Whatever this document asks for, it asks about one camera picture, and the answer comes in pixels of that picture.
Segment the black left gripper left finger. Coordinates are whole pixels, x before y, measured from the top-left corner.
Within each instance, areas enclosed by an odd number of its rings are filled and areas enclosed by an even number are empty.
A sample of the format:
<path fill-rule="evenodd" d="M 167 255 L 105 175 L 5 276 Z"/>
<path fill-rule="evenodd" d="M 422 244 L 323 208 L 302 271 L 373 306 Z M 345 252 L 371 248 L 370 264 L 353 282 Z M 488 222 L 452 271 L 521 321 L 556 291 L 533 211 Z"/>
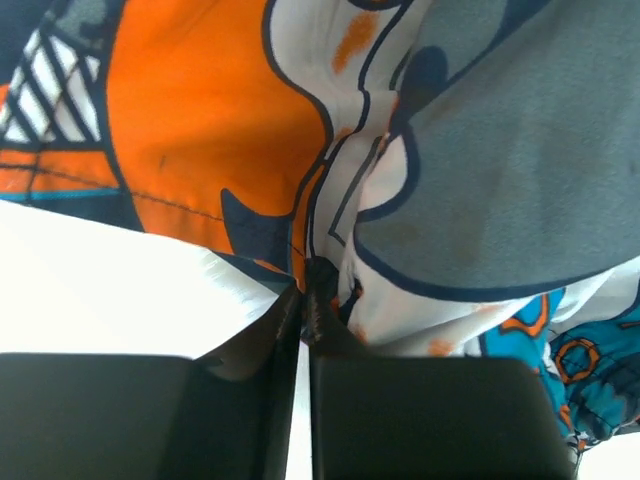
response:
<path fill-rule="evenodd" d="M 226 344 L 266 356 L 241 380 L 213 353 L 5 353 L 5 479 L 281 479 L 298 354 L 300 295 L 285 290 Z"/>

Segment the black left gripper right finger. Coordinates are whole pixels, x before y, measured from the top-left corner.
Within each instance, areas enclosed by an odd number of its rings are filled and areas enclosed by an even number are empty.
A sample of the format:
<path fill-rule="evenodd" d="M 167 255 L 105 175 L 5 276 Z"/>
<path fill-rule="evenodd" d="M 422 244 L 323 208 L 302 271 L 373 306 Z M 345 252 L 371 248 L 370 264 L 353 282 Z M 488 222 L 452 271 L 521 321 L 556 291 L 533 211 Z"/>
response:
<path fill-rule="evenodd" d="M 569 479 L 540 381 L 511 359 L 372 353 L 337 317 L 336 268 L 306 264 L 317 479 Z"/>

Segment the colourful patterned shorts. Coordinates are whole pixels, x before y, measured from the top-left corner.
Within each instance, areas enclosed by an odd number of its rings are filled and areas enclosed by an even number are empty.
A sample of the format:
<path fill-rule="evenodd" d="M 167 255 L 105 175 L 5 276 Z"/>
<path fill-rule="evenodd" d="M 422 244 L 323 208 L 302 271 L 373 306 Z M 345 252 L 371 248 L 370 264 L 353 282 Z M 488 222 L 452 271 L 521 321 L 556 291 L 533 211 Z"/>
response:
<path fill-rule="evenodd" d="M 293 279 L 639 426 L 635 1 L 5 1 L 1 197 Z"/>

